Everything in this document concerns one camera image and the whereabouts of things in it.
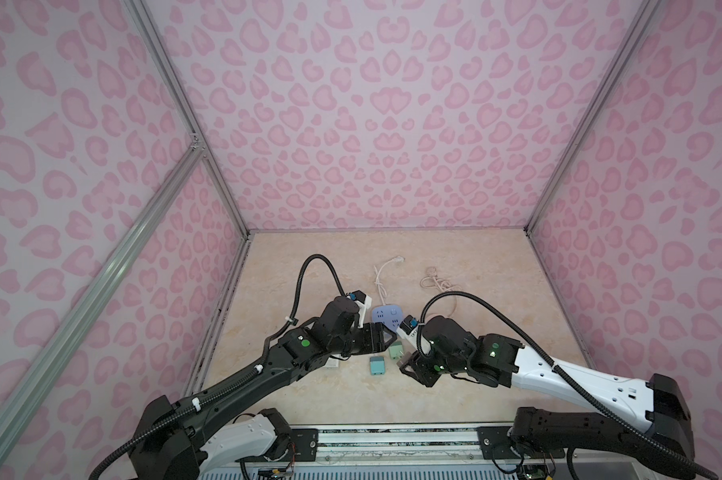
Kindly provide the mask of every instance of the wire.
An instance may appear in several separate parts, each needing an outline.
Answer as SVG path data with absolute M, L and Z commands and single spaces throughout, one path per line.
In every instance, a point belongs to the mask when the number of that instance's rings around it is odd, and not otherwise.
M 481 382 L 477 382 L 476 380 L 466 379 L 465 377 L 462 377 L 462 376 L 457 376 L 456 373 L 452 373 L 452 379 L 462 380 L 463 382 L 478 383 L 479 385 L 481 385 Z
M 423 314 L 420 316 L 420 318 L 425 318 L 425 315 L 428 312 L 428 309 L 435 303 L 436 301 L 442 299 L 445 296 L 464 296 L 465 298 L 471 299 L 474 302 L 479 303 L 481 306 L 489 310 L 490 312 L 494 313 L 500 320 L 502 320 L 507 326 L 509 326 L 511 329 L 513 329 L 514 332 L 516 332 L 535 352 L 538 353 L 540 357 L 542 357 L 543 360 L 548 363 L 548 365 L 552 368 L 553 372 L 557 373 L 562 379 L 564 379 L 567 384 L 574 389 L 582 398 L 588 401 L 596 410 L 598 410 L 603 416 L 610 418 L 614 420 L 615 422 L 619 423 L 621 427 L 628 430 L 630 433 L 635 435 L 639 440 L 646 443 L 649 447 L 654 449 L 655 452 L 657 452 L 660 455 L 665 456 L 669 460 L 672 460 L 685 468 L 689 468 L 694 473 L 701 475 L 706 478 L 710 478 L 711 480 L 718 480 L 718 475 L 716 475 L 711 470 L 708 470 L 706 467 L 701 466 L 697 463 L 695 463 L 693 460 L 690 460 L 689 458 L 686 458 L 683 455 L 680 455 L 679 453 L 671 450 L 670 448 L 662 445 L 660 442 L 657 442 L 653 438 L 649 438 L 644 435 L 643 432 L 639 431 L 637 428 L 635 428 L 633 425 L 631 425 L 628 422 L 625 422 L 625 420 L 614 413 L 612 410 L 607 408 L 603 403 L 599 402 L 597 398 L 595 398 L 593 395 L 588 393 L 585 389 L 582 388 L 582 386 L 575 381 L 575 379 L 572 379 L 567 372 L 561 368 L 556 362 L 551 358 L 551 356 L 548 355 L 546 351 L 540 347 L 537 342 L 535 342 L 524 330 L 522 330 L 518 325 L 516 325 L 513 321 L 511 321 L 507 316 L 503 315 L 502 312 L 497 310 L 494 306 L 490 305 L 488 302 L 483 300 L 482 298 L 479 298 L 476 295 L 473 295 L 472 293 L 462 292 L 459 290 L 451 290 L 448 292 L 439 293 L 438 295 L 434 296 L 432 299 L 430 299 L 423 308 Z M 423 338 L 423 329 L 419 328 L 417 329 L 417 351 L 421 356 L 428 357 L 425 355 L 423 351 L 423 347 L 420 345 L 420 341 Z
M 553 459 L 553 454 L 548 452 L 548 457 L 551 459 L 551 463 L 553 464 L 553 471 L 548 472 L 548 477 L 553 478 L 556 476 L 556 460 Z M 546 456 L 545 454 L 542 454 L 542 461 L 545 462 L 546 468 L 548 467 L 548 462 L 546 462 Z
M 569 475 L 572 476 L 572 480 L 580 480 L 575 472 L 575 463 L 572 461 L 572 456 L 575 454 L 574 448 L 566 449 L 566 467 L 569 469 Z
M 200 407 L 203 408 L 204 406 L 209 406 L 211 403 L 216 402 L 218 399 L 230 395 L 232 392 L 236 391 L 237 389 L 240 389 L 242 386 L 246 385 L 251 379 L 256 377 L 259 374 L 257 369 L 252 369 L 250 372 L 248 372 L 245 376 L 243 376 L 238 381 L 234 382 L 232 385 L 228 386 L 227 388 L 220 390 L 217 393 L 214 393 L 200 402 Z M 190 414 L 196 413 L 197 409 L 195 406 L 187 406 L 184 409 L 175 412 L 174 415 L 164 418 L 163 420 L 160 420 L 158 423 L 155 423 L 152 427 L 148 428 L 147 430 L 143 431 L 139 435 L 135 435 L 132 437 L 131 440 L 126 442 L 124 445 L 116 448 L 109 456 L 106 456 L 102 462 L 98 466 L 94 468 L 94 470 L 91 471 L 91 474 L 89 475 L 89 480 L 97 480 L 100 475 L 102 475 L 102 472 L 107 469 L 107 467 L 111 466 L 113 462 L 115 462 L 120 456 L 123 456 L 126 452 L 134 448 L 137 444 L 140 442 L 145 441 L 147 438 L 152 437 L 157 432 L 160 432 L 164 428 L 171 426 L 174 422 L 177 420 L 188 416 Z
M 238 465 L 241 466 L 241 476 L 243 476 L 243 480 L 251 480 L 249 472 L 247 472 L 247 463 L 243 460 L 239 460 Z
M 297 276 L 297 288 L 294 289 L 294 303 L 292 304 L 292 312 L 289 313 L 289 318 L 292 319 L 293 324 L 297 324 L 297 319 L 295 318 L 295 315 L 297 314 L 297 306 L 299 305 L 299 291 L 303 288 L 303 277 L 305 276 L 305 270 L 307 270 L 310 262 L 314 261 L 316 258 L 327 264 L 329 271 L 332 272 L 332 276 L 334 277 L 334 283 L 337 284 L 337 290 L 339 290 L 339 295 L 345 296 L 343 284 L 339 282 L 339 277 L 337 276 L 337 272 L 334 271 L 334 265 L 332 265 L 332 262 L 329 262 L 329 259 L 321 254 L 313 254 L 307 257 L 303 262 L 302 267 L 299 269 L 299 275 Z
M 379 270 L 377 270 L 377 266 L 374 266 L 374 273 L 375 273 L 374 284 L 377 285 L 377 293 L 379 294 L 379 301 L 383 305 L 387 305 L 387 303 L 385 302 L 385 299 L 388 297 L 388 291 L 385 290 L 385 286 L 383 286 L 383 283 L 379 281 L 379 276 L 380 276 L 380 274 L 382 274 L 383 268 L 385 268 L 385 265 L 387 265 L 391 262 L 400 263 L 403 261 L 404 261 L 404 257 L 401 255 L 397 255 L 397 256 L 393 257 L 392 259 L 388 260 L 387 262 L 385 262 L 379 268 Z
M 513 475 L 514 473 L 517 473 L 519 471 L 519 469 L 521 468 L 521 466 L 524 465 L 524 455 L 521 454 L 521 461 L 519 462 L 518 465 L 515 466 L 515 468 L 513 468 L 512 470 L 503 470 L 502 468 L 500 468 L 499 465 L 497 465 L 497 460 L 495 460 L 495 449 L 500 445 L 503 445 L 503 444 L 496 443 L 493 446 L 491 446 L 491 463 L 495 464 L 497 469 L 506 475 Z
M 287 445 L 287 446 L 292 447 L 292 461 L 289 463 L 289 465 L 287 465 L 286 470 L 289 470 L 289 466 L 291 466 L 292 467 L 292 475 L 294 475 L 294 467 L 295 467 L 294 460 L 297 458 L 297 446 L 294 445 L 294 443 L 289 443 L 289 445 Z
M 252 418 L 255 416 L 253 413 L 239 413 L 238 415 L 236 415 L 236 417 L 233 419 L 233 421 L 231 423 L 238 422 L 238 419 L 245 415 L 248 415 Z
M 460 288 L 459 285 L 452 285 L 452 282 L 447 279 L 439 278 L 439 273 L 435 269 L 434 266 L 429 266 L 428 268 L 425 269 L 425 276 L 419 282 L 419 285 L 422 286 L 424 289 L 436 288 L 441 293 L 450 292 L 452 290 L 459 290 L 459 288 Z M 455 298 L 455 303 L 454 303 L 454 306 L 452 307 L 452 311 L 449 312 L 449 314 L 446 316 L 449 318 L 452 318 L 452 315 L 454 315 L 456 311 L 457 311 L 457 299 Z M 433 313 L 432 316 L 438 316 L 438 313 Z M 424 322 L 426 322 L 428 320 L 430 320 L 430 319 L 426 319 L 425 317 L 423 317 Z

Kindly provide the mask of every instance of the beige floor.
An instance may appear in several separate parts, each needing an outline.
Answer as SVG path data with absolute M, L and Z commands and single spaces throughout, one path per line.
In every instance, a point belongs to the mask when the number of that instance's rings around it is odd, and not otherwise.
M 219 382 L 256 359 L 264 337 L 291 310 L 299 267 L 310 254 L 326 255 L 347 291 L 361 290 L 379 304 L 373 265 L 396 255 L 382 280 L 388 302 L 419 316 L 437 292 L 419 286 L 425 268 L 453 279 L 487 300 L 526 330 L 554 357 L 585 365 L 529 242 L 521 230 L 438 230 L 352 233 L 257 234 L 243 268 L 230 315 L 214 352 L 207 385 Z M 327 267 L 315 260 L 303 281 L 297 318 L 318 316 L 337 294 Z M 432 312 L 448 313 L 452 299 Z M 466 330 L 515 334 L 481 306 L 459 299 L 453 316 Z M 356 356 L 336 370 L 320 369 L 280 389 L 249 411 L 275 407 L 293 425 L 405 422 L 511 421 L 516 408 L 556 411 L 577 408 L 556 398 L 520 389 L 460 382 L 449 377 L 426 389 L 402 375 L 385 354 L 385 375 L 369 374 L 369 358 Z

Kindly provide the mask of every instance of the white power cord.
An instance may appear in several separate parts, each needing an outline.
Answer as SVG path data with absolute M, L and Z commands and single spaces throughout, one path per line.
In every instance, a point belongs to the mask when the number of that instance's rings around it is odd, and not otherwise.
M 419 285 L 425 289 L 436 288 L 441 293 L 448 292 L 449 290 L 460 290 L 459 285 L 452 285 L 452 282 L 445 278 L 439 278 L 439 273 L 436 271 L 434 266 L 429 266 L 425 269 L 425 277 L 419 282 Z M 452 315 L 457 311 L 457 297 L 453 296 L 454 306 L 449 315 L 445 315 L 447 318 L 452 318 Z M 432 319 L 434 316 L 438 316 L 440 313 L 431 313 L 425 321 Z
M 377 293 L 379 294 L 379 301 L 382 302 L 383 305 L 387 305 L 385 302 L 385 298 L 388 296 L 388 291 L 385 290 L 385 286 L 383 286 L 383 283 L 379 281 L 379 276 L 383 272 L 383 268 L 385 268 L 385 265 L 390 264 L 391 262 L 396 262 L 397 264 L 400 264 L 404 261 L 404 257 L 401 255 L 397 255 L 394 258 L 388 260 L 385 262 L 379 270 L 377 269 L 377 266 L 374 267 L 374 273 L 376 275 L 374 284 L 377 285 Z

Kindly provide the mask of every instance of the pink wallpaper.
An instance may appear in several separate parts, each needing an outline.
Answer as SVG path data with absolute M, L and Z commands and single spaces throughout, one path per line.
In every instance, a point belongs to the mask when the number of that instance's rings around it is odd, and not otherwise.
M 677 379 L 722 474 L 722 2 L 670 2 L 534 241 L 600 370 Z
M 86 478 L 145 405 L 180 398 L 239 238 L 199 165 L 1 468 L 1 480 Z M 103 479 L 134 477 L 128 458 Z
M 188 145 L 118 0 L 0 0 L 0 405 Z
M 148 3 L 259 229 L 525 224 L 639 4 Z

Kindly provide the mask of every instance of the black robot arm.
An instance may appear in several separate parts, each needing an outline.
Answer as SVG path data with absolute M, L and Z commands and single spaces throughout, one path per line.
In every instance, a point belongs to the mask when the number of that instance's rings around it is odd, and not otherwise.
M 360 291 L 337 296 L 319 317 L 280 336 L 278 343 L 239 372 L 170 404 L 165 396 L 151 402 L 143 413 L 137 434 L 122 450 L 130 456 L 140 480 L 193 480 L 209 453 L 202 449 L 216 432 L 261 398 L 327 363 L 343 357 L 384 352 L 396 339 L 383 323 L 359 326 L 359 312 L 366 296 Z M 278 458 L 286 447 L 289 426 L 271 410 L 263 412 L 276 441 L 267 454 Z M 97 478 L 118 456 L 103 461 L 92 472 Z

